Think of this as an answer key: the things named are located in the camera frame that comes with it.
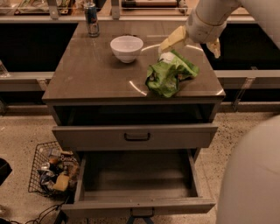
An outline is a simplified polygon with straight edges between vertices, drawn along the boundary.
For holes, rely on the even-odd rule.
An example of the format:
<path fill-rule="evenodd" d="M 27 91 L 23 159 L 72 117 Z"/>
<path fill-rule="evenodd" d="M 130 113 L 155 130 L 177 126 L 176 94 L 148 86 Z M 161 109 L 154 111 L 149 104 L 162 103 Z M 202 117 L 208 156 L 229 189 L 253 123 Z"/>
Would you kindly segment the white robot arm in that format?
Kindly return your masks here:
<path fill-rule="evenodd" d="M 213 46 L 228 17 L 244 7 L 275 45 L 280 43 L 279 0 L 198 0 L 180 38 L 162 42 L 161 53 L 186 44 Z M 280 116 L 268 114 L 231 150 L 220 179 L 214 224 L 280 224 Z"/>

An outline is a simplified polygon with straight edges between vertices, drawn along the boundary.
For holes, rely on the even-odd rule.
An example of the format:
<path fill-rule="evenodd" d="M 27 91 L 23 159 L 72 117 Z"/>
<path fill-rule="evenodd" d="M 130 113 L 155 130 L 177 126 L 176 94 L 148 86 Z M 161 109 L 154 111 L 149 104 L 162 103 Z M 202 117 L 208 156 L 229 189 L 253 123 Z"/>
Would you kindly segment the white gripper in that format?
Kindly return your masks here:
<path fill-rule="evenodd" d="M 185 26 L 181 25 L 174 30 L 160 45 L 158 51 L 166 53 L 181 46 L 185 46 L 188 38 L 200 44 L 206 44 L 208 50 L 218 59 L 221 56 L 221 45 L 217 39 L 227 25 L 226 21 L 218 24 L 209 24 L 204 22 L 198 15 L 196 9 L 193 9 Z"/>

